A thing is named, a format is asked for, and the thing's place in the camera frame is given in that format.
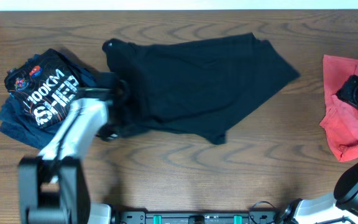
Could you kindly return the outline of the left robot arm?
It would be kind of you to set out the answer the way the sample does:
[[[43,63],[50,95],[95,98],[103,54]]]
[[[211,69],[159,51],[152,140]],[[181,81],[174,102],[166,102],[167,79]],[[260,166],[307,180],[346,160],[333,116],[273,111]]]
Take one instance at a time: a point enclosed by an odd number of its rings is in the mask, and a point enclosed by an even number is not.
[[[96,87],[78,90],[53,139],[18,165],[21,223],[120,223],[112,206],[91,201],[81,162],[95,137],[119,137],[116,110],[130,93],[113,72],[102,73]]]

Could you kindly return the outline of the red t-shirt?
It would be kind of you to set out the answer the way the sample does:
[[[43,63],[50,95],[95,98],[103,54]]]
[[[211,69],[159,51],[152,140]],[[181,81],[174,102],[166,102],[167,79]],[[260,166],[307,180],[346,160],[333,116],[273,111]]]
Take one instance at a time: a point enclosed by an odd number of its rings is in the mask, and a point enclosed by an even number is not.
[[[330,150],[340,162],[358,158],[358,110],[336,96],[351,75],[358,76],[357,59],[323,56],[326,114],[319,125],[325,130]]]

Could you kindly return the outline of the black t-shirt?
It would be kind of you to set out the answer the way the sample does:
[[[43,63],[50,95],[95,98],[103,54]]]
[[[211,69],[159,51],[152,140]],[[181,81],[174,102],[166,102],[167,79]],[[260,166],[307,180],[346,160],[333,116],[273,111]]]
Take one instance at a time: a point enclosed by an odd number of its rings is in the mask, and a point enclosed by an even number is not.
[[[228,129],[299,77],[251,33],[171,45],[111,39],[102,50],[126,85],[116,109],[122,138],[156,130],[224,144]]]

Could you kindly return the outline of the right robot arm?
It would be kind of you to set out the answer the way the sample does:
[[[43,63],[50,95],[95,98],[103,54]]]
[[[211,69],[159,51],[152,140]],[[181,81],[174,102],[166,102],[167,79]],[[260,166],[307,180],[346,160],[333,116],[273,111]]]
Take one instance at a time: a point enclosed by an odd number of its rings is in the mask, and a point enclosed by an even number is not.
[[[323,84],[326,114],[320,122],[331,152],[340,162],[358,159],[358,60],[325,55]],[[358,163],[345,171],[333,192],[298,199],[279,223],[358,223]]]

